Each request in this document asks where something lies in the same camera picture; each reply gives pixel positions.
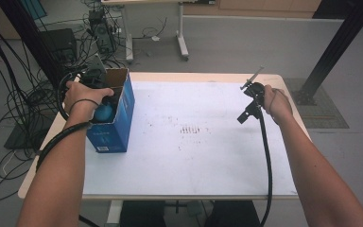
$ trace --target hand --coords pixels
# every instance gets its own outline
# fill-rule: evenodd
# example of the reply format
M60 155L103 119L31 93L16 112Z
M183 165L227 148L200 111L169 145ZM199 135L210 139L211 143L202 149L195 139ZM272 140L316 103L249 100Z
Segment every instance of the hand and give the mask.
M293 111L285 91L272 88L269 85L265 86L264 109L278 124L284 119L293 116Z
M73 81L66 82L66 87L69 90L64 98L64 110L70 115L87 116L89 119L92 118L94 110L101 103L102 98L114 94L114 91L110 88L91 89Z

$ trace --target table top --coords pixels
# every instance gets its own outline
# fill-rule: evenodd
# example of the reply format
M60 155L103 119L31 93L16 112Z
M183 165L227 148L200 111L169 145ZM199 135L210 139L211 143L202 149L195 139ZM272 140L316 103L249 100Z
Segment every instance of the table top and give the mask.
M250 117L241 125L236 120L251 102L239 89L250 77L130 72L136 101L128 151L96 153L87 140L83 199L265 199L268 174L259 121ZM259 75L255 81L287 91L278 75ZM292 108L307 133L294 103ZM297 199L279 127L265 112L264 117L273 198ZM43 146L63 125L58 114ZM20 198L26 196L37 159Z

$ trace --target table leg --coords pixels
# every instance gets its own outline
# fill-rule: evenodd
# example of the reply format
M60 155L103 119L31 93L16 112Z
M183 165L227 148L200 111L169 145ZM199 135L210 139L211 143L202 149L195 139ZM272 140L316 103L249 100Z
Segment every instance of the table leg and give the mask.
M183 12L183 4L179 3L179 30L176 32L179 47L181 49L181 55L188 61L188 51L187 46L185 45L184 36L182 35L182 12Z
M131 38L131 34L129 32L129 26L128 26L128 14L126 13L126 7L125 6L121 6L120 7L120 12L122 14L122 18L123 18L123 29L125 30L125 34L126 34L126 61L128 63L131 63L134 59L134 57L132 56L132 38Z
M107 223L105 227L118 227L120 213L122 212L123 201L111 201Z

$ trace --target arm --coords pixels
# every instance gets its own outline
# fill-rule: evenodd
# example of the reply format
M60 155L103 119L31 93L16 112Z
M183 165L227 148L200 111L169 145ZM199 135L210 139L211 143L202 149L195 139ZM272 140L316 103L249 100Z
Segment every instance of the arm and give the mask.
M77 82L67 82L65 111L82 98L100 103L112 96L111 89L93 90ZM76 103L64 128L89 121L96 105ZM78 211L84 185L86 129L61 140L44 159L28 189L17 226L78 226Z
M363 226L363 207L294 119L283 91L265 87L264 109L279 124L309 226Z

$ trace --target cardboard box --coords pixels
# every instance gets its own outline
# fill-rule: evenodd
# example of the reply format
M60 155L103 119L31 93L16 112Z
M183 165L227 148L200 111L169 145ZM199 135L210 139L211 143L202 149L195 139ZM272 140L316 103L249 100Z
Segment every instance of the cardboard box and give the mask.
M87 130L87 137L96 152L126 152L134 110L134 93L129 69L107 69L105 81L115 90L115 96L119 98L114 119L110 123L94 123Z

